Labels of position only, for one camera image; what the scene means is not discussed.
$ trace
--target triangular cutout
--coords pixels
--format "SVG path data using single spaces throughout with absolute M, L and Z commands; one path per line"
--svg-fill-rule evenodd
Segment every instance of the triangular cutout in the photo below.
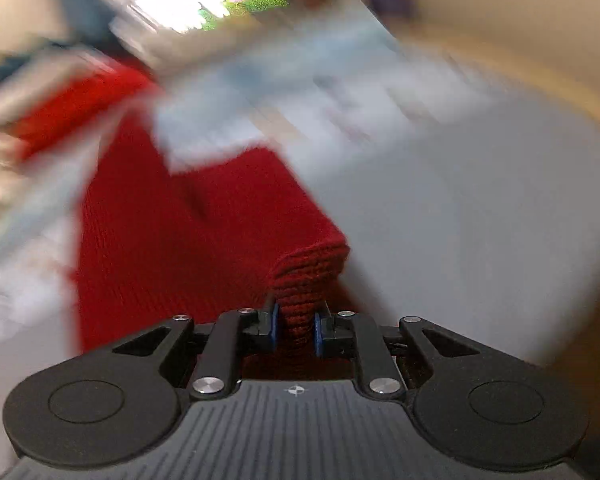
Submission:
M 151 332 L 142 334 L 132 341 L 127 341 L 122 345 L 113 349 L 116 354 L 135 355 L 138 357 L 147 357 L 155 352 L 155 349 L 164 341 L 167 334 L 171 331 L 170 328 L 161 326 Z
M 435 346 L 438 353 L 443 357 L 462 357 L 465 355 L 476 355 L 480 353 L 477 350 L 463 345 L 462 343 L 459 343 L 458 341 L 455 341 L 430 328 L 424 328 L 422 333 L 427 337 L 431 344 Z

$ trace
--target dark red object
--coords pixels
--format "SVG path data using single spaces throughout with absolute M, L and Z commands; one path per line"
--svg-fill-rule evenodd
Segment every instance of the dark red object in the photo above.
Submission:
M 264 148 L 172 176 L 130 112 L 86 192 L 77 267 L 84 351 L 187 313 L 211 322 L 272 292 L 282 347 L 305 351 L 315 305 L 338 294 L 342 233 Z
M 14 135 L 25 141 L 20 160 L 50 148 L 97 114 L 142 90 L 158 91 L 158 86 L 139 70 L 119 63 L 110 72 L 73 81 L 15 125 Z

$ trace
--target brown floor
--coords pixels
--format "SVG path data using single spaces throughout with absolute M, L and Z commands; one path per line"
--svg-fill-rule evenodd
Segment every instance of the brown floor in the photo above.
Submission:
M 600 434 L 600 302 L 588 323 L 550 368 L 581 392 L 589 403 L 588 434 Z

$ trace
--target bright red cloth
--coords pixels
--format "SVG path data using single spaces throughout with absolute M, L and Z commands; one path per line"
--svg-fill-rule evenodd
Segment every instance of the bright red cloth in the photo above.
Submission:
M 147 122 L 123 118 L 82 205 L 83 350 L 174 314 L 259 308 L 270 291 L 286 346 L 305 348 L 349 253 L 342 233 L 273 152 L 171 176 Z
M 16 123 L 13 133 L 25 141 L 20 160 L 55 145 L 97 114 L 141 90 L 157 91 L 158 86 L 139 70 L 119 63 L 110 72 L 74 80 Z

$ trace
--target red fabric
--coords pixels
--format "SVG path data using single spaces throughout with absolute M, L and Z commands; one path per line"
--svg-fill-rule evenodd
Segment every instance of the red fabric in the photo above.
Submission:
M 344 236 L 266 149 L 171 176 L 146 119 L 125 116 L 82 206 L 76 274 L 87 351 L 188 313 L 211 322 L 271 291 L 286 349 L 342 271 Z
M 158 89 L 135 68 L 115 64 L 111 70 L 73 81 L 19 120 L 14 134 L 25 141 L 20 160 L 55 145 L 126 97 L 141 90 Z

